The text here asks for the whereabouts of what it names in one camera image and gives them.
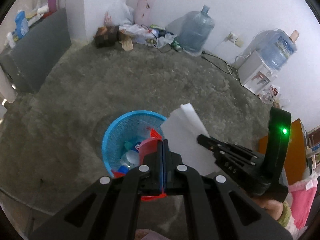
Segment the person's right hand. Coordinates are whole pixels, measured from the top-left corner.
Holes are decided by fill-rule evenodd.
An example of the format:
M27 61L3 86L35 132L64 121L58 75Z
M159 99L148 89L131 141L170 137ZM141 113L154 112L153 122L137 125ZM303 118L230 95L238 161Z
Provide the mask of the person's right hand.
M283 213L283 203L267 197L253 197L253 202L264 209L273 219L278 220Z

